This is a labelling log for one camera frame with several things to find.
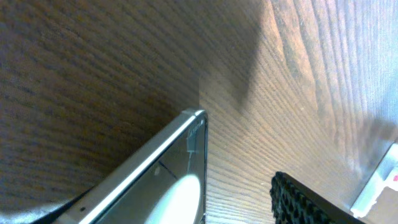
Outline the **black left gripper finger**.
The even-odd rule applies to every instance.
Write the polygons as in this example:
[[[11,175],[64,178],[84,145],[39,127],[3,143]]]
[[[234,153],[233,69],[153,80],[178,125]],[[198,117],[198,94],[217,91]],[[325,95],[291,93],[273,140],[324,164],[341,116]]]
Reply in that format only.
[[[285,172],[273,176],[270,196],[276,224],[363,224]]]

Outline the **black Samsung Galaxy smartphone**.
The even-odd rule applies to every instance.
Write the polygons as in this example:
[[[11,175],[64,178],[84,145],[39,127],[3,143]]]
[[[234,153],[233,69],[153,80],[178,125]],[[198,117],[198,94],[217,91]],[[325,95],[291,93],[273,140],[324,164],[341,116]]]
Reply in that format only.
[[[56,223],[205,223],[208,115],[185,110]]]

